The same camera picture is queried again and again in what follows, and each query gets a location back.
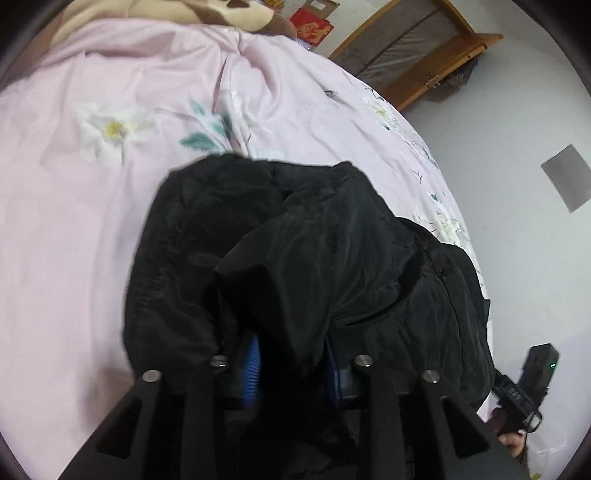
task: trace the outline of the silver bolt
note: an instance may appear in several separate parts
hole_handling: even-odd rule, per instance
[[[425,370],[423,380],[429,383],[437,383],[439,382],[439,374],[435,370]]]
[[[214,355],[211,357],[209,364],[215,368],[227,367],[228,357],[226,355]]]
[[[158,370],[147,370],[142,375],[142,380],[147,383],[156,383],[159,382],[162,378],[162,373]]]
[[[374,359],[372,359],[369,355],[358,355],[355,357],[355,363],[360,367],[371,367],[373,362]]]

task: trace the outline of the brown box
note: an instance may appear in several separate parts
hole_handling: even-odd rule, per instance
[[[303,8],[312,12],[319,18],[326,18],[339,6],[337,2],[333,0],[306,0]]]

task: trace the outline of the black garment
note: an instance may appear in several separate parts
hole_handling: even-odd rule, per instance
[[[243,325],[286,385],[314,378],[328,332],[338,358],[369,354],[400,391],[434,369],[477,408],[494,379],[467,255],[396,218],[349,163],[227,154],[161,186],[125,310],[135,372],[158,369],[182,392]]]

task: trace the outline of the red paper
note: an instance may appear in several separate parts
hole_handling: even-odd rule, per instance
[[[300,8],[294,13],[290,20],[297,29],[298,38],[314,47],[320,45],[320,42],[322,42],[335,27],[327,20],[317,17],[312,12],[303,8]]]

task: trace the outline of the pink bed sheet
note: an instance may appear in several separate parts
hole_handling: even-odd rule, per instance
[[[0,94],[0,143],[0,431],[33,480],[56,479],[133,382],[125,287],[171,169],[223,151],[347,160],[478,267],[408,122],[285,37],[92,22]]]

